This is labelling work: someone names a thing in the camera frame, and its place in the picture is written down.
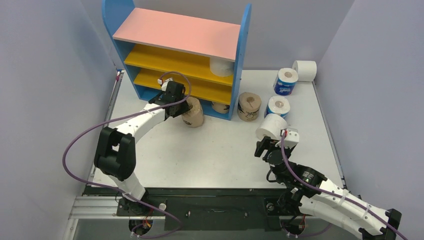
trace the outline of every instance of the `paper towel roll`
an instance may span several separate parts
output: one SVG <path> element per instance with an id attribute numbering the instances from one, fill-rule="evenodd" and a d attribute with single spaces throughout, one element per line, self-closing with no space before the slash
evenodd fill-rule
<path id="1" fill-rule="evenodd" d="M 265 117 L 260 127 L 256 129 L 256 137 L 262 140 L 265 136 L 274 140 L 281 140 L 281 130 L 288 126 L 286 120 L 281 116 L 270 113 Z"/>
<path id="2" fill-rule="evenodd" d="M 218 102 L 212 102 L 212 108 L 220 114 L 226 114 L 230 111 L 230 105 Z"/>
<path id="3" fill-rule="evenodd" d="M 298 73 L 292 68 L 281 68 L 274 82 L 274 91 L 278 95 L 290 95 L 298 81 Z"/>
<path id="4" fill-rule="evenodd" d="M 182 120 L 190 128 L 197 128 L 203 124 L 204 116 L 200 101 L 197 98 L 189 96 L 187 98 L 190 110 L 182 114 Z"/>
<path id="5" fill-rule="evenodd" d="M 234 72 L 234 62 L 211 57 L 209 60 L 210 71 L 218 77 L 228 77 Z"/>
<path id="6" fill-rule="evenodd" d="M 257 119 L 261 103 L 260 96 L 251 92 L 243 92 L 238 96 L 238 117 L 245 122 L 251 122 Z"/>
<path id="7" fill-rule="evenodd" d="M 315 61 L 296 60 L 291 68 L 297 72 L 299 81 L 302 82 L 312 82 L 317 75 L 317 63 Z"/>
<path id="8" fill-rule="evenodd" d="M 265 116 L 268 114 L 277 114 L 285 118 L 290 111 L 290 103 L 283 96 L 272 96 L 266 106 Z"/>

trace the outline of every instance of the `white table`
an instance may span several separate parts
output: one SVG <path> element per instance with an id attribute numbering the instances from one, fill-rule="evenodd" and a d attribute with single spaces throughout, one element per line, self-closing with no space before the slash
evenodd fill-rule
<path id="1" fill-rule="evenodd" d="M 254 157 L 255 130 L 264 120 L 273 91 L 275 70 L 244 70 L 239 93 L 251 92 L 262 99 L 260 114 L 244 122 L 235 107 L 231 121 L 205 116 L 198 128 L 187 127 L 181 117 L 169 118 L 150 130 L 136 144 L 135 174 L 145 187 L 155 188 L 281 188 L 265 176 L 269 165 Z M 342 181 L 314 86 L 298 82 L 287 96 L 291 110 L 285 118 L 297 129 L 300 143 L 290 161 L 310 166 L 341 186 Z M 139 100 L 128 76 L 122 80 L 112 118 L 139 112 L 147 102 Z M 115 127 L 121 122 L 113 123 Z M 100 170 L 94 182 L 116 186 Z"/>

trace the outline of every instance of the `yellow shelf board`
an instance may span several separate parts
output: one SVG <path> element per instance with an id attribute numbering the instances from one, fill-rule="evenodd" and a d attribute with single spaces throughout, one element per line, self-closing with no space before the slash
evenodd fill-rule
<path id="1" fill-rule="evenodd" d="M 134 84 L 141 85 L 153 89 L 161 89 L 158 84 L 158 78 L 162 72 L 151 69 L 142 68 L 134 80 Z M 187 81 L 178 74 L 169 74 L 166 78 L 172 77 L 174 81 L 182 83 L 185 86 L 185 93 L 189 92 Z M 193 97 L 230 105 L 231 102 L 231 86 L 211 83 L 194 78 L 188 78 L 191 83 L 191 95 Z"/>
<path id="2" fill-rule="evenodd" d="M 177 71 L 188 77 L 232 86 L 233 75 L 214 75 L 209 68 L 209 57 L 136 44 L 125 59 L 125 64 L 160 72 Z"/>

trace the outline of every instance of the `paper roll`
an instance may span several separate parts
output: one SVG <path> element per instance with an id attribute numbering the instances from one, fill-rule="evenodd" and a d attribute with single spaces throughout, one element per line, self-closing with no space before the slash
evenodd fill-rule
<path id="1" fill-rule="evenodd" d="M 282 118 L 285 118 L 290 111 L 290 103 L 287 98 L 283 96 L 272 96 L 268 105 L 266 106 L 265 116 L 268 114 L 277 114 Z"/>
<path id="2" fill-rule="evenodd" d="M 317 75 L 317 63 L 315 61 L 294 61 L 291 67 L 297 72 L 299 81 L 312 82 Z"/>
<path id="3" fill-rule="evenodd" d="M 238 117 L 245 122 L 257 119 L 261 103 L 261 97 L 258 95 L 251 92 L 243 92 L 238 96 Z"/>
<path id="4" fill-rule="evenodd" d="M 204 116 L 200 101 L 197 98 L 189 96 L 187 98 L 190 110 L 182 114 L 182 121 L 190 128 L 197 128 L 203 124 Z"/>
<path id="5" fill-rule="evenodd" d="M 260 127 L 256 129 L 256 137 L 262 140 L 268 136 L 274 140 L 281 140 L 281 130 L 288 126 L 286 120 L 281 116 L 270 113 L 265 117 Z"/>
<path id="6" fill-rule="evenodd" d="M 274 82 L 274 91 L 278 95 L 290 95 L 298 81 L 298 73 L 292 68 L 281 68 Z"/>
<path id="7" fill-rule="evenodd" d="M 211 57 L 209 60 L 210 71 L 218 77 L 228 77 L 234 72 L 234 62 Z"/>
<path id="8" fill-rule="evenodd" d="M 218 102 L 212 102 L 212 108 L 220 114 L 226 114 L 230 111 L 230 105 Z"/>

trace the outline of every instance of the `wall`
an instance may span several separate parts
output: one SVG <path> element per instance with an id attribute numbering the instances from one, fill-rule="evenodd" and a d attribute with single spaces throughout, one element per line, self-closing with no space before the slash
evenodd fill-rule
<path id="1" fill-rule="evenodd" d="M 122 67 L 102 20 L 102 0 L 81 0 L 115 64 Z M 245 69 L 319 62 L 353 0 L 134 0 L 138 8 L 240 24 L 252 3 Z"/>
<path id="2" fill-rule="evenodd" d="M 79 0 L 0 3 L 1 239 L 62 239 L 83 184 L 62 168 L 104 120 L 115 69 Z M 98 132 L 71 149 L 87 177 Z"/>
<path id="3" fill-rule="evenodd" d="M 347 186 L 422 239 L 424 2 L 356 0 L 318 65 Z"/>

